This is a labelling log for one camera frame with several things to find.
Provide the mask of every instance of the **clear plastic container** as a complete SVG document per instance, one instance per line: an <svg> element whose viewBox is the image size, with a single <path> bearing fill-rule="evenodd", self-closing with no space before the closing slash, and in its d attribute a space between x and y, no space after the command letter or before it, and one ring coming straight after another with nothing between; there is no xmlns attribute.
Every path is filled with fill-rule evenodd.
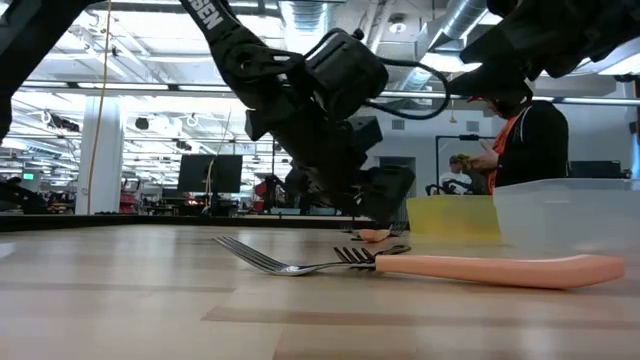
<svg viewBox="0 0 640 360"><path fill-rule="evenodd" d="M556 179L497 188L503 242L598 252L640 245L640 181Z"/></svg>

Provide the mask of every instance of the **monitor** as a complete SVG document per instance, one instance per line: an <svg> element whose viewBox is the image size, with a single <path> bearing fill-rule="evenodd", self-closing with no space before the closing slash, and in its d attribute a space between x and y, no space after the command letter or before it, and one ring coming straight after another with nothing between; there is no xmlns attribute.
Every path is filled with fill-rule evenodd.
<svg viewBox="0 0 640 360"><path fill-rule="evenodd" d="M207 173L211 169L211 192L239 193L242 175L242 155L182 155L178 190L206 192Z"/></svg>
<svg viewBox="0 0 640 360"><path fill-rule="evenodd" d="M571 161L569 176L583 179L620 179L620 161Z"/></svg>

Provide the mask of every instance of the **pink handle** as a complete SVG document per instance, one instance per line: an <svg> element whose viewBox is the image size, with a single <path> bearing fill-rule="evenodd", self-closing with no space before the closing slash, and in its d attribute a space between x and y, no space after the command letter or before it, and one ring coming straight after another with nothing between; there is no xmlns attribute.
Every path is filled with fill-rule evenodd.
<svg viewBox="0 0 640 360"><path fill-rule="evenodd" d="M623 277L624 259L600 255L548 260L381 255L376 257L376 270L496 285L570 289Z"/></svg>

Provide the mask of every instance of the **table surface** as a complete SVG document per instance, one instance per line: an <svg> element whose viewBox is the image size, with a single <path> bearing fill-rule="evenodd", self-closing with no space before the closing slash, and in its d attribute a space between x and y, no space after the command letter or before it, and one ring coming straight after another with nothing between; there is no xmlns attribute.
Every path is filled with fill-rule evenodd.
<svg viewBox="0 0 640 360"><path fill-rule="evenodd" d="M211 240L284 262L362 246L339 231L120 226L0 234L0 359L640 358L640 251L574 291L326 270L269 276ZM540 256L412 242L412 254ZM391 242L369 246L371 251Z"/></svg>

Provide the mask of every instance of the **white column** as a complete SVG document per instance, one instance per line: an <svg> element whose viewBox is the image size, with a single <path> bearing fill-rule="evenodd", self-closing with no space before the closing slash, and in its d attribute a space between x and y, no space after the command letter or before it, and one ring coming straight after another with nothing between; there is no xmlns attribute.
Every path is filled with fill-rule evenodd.
<svg viewBox="0 0 640 360"><path fill-rule="evenodd" d="M102 119L91 179L91 209L89 209L89 173L91 157L98 129L99 97L87 97L82 128L80 174L76 214L118 212L120 206L120 179L122 150L124 147L125 118L120 116L117 98L104 98Z"/></svg>

